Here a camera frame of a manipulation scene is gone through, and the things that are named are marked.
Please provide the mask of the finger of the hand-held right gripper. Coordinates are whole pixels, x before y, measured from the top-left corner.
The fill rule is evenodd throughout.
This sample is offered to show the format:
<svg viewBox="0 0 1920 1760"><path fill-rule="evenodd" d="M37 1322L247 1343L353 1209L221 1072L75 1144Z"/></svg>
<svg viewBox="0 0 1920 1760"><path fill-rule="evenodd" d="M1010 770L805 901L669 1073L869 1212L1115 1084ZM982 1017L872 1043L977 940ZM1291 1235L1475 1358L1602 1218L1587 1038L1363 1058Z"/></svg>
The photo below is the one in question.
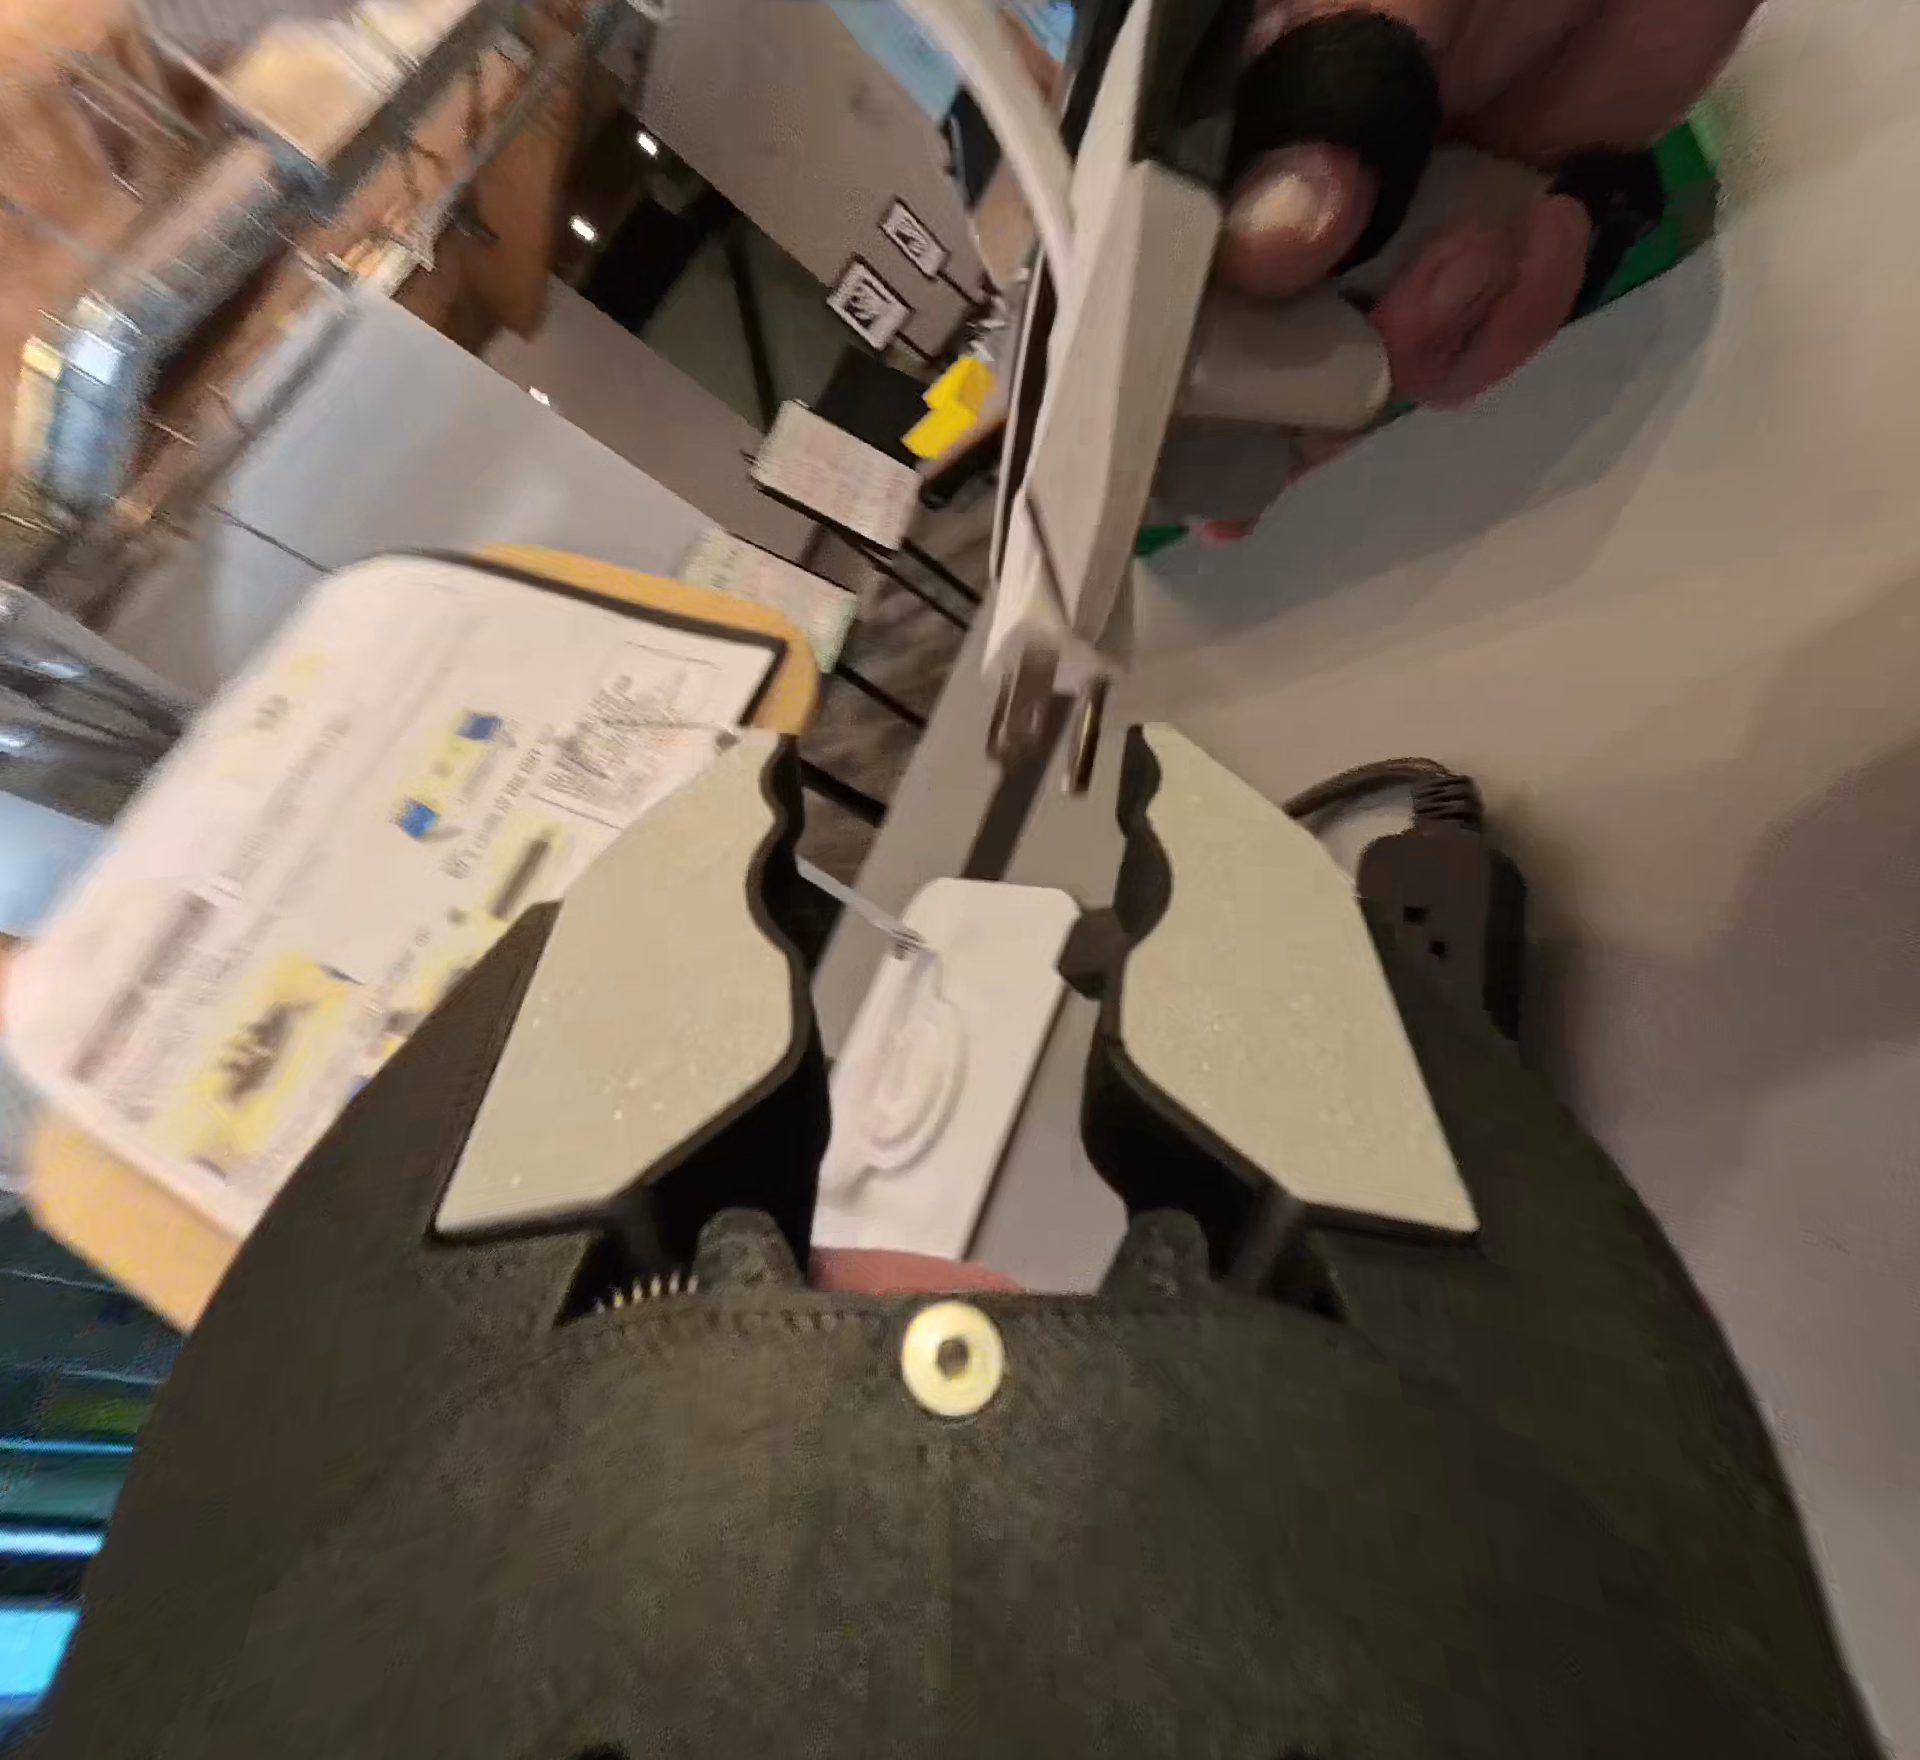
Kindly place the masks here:
<svg viewBox="0 0 1920 1760"><path fill-rule="evenodd" d="M1010 493L985 671L1104 673L1219 233L1219 186L1148 152L1165 0L1131 0L1074 179L1074 256Z"/></svg>

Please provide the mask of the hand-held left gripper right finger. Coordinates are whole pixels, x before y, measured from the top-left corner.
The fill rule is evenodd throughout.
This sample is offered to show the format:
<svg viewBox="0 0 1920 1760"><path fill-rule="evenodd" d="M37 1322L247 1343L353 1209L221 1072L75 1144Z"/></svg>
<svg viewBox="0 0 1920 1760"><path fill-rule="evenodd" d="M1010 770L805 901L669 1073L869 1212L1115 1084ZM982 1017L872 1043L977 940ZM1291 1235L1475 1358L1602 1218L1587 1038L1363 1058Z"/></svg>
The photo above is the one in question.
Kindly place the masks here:
<svg viewBox="0 0 1920 1760"><path fill-rule="evenodd" d="M1082 1144L1131 1219L1181 1212L1213 1274L1312 1229L1470 1243L1478 1209L1352 880L1176 727L1125 734L1115 898L1070 935L1095 1021Z"/></svg>

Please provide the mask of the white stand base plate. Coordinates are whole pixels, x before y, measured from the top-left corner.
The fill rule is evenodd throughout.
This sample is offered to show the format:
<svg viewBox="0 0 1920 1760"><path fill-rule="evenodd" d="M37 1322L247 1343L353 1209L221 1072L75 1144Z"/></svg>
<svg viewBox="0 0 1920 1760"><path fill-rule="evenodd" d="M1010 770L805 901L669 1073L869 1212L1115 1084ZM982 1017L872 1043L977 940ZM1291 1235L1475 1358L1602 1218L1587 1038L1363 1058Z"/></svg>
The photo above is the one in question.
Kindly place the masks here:
<svg viewBox="0 0 1920 1760"><path fill-rule="evenodd" d="M1058 888L932 880L886 925L828 1073L811 1243L968 1255L1065 1000L1058 953L1079 922Z"/></svg>

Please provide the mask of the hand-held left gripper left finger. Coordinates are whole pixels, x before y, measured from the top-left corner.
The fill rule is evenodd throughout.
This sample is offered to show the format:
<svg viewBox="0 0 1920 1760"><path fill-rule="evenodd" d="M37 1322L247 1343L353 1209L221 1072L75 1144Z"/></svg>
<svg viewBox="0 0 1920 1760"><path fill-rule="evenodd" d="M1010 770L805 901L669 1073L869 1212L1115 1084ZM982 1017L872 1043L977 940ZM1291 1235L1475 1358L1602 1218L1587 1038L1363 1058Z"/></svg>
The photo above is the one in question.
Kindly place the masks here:
<svg viewBox="0 0 1920 1760"><path fill-rule="evenodd" d="M692 1264L707 1219L756 1212L805 1264L828 1067L790 928L802 812L793 737L720 737L433 1012L437 1243Z"/></svg>

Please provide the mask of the white printed sign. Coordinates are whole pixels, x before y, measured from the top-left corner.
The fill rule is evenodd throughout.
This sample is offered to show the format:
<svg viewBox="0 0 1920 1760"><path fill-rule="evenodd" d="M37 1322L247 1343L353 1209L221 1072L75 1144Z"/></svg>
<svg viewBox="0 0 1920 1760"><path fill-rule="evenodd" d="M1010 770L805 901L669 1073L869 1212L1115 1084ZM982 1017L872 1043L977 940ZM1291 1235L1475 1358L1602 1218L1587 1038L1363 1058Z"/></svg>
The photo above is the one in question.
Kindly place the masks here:
<svg viewBox="0 0 1920 1760"><path fill-rule="evenodd" d="M878 550L904 546L921 507L912 465L836 428L802 400L787 400L756 447L753 483Z"/></svg>
<svg viewBox="0 0 1920 1760"><path fill-rule="evenodd" d="M857 620L857 593L723 526L701 531L679 579L781 613L805 631L821 671L840 665Z"/></svg>

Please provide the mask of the black power strip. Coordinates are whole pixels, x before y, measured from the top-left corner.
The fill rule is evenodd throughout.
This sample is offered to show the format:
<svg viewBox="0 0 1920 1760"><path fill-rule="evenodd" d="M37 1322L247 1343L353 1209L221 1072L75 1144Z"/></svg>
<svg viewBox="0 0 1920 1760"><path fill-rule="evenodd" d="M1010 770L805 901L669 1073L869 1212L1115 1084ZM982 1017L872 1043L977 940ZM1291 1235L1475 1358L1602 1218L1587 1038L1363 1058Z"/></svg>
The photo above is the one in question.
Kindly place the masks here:
<svg viewBox="0 0 1920 1760"><path fill-rule="evenodd" d="M1527 882L1467 801L1416 805L1372 834L1354 895L1416 1054L1467 1038L1519 1043Z"/></svg>

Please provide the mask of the yellow block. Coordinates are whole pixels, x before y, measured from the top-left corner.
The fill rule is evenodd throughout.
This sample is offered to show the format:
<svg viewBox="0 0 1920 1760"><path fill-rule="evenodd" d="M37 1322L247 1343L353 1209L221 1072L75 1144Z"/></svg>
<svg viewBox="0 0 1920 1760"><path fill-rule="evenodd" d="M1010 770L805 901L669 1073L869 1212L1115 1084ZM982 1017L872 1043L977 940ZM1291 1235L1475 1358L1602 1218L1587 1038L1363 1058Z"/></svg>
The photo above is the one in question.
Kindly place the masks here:
<svg viewBox="0 0 1920 1760"><path fill-rule="evenodd" d="M961 453L994 424L1002 424L999 377L990 358L974 348L923 384L921 420L901 434L901 447L912 462L929 465Z"/></svg>

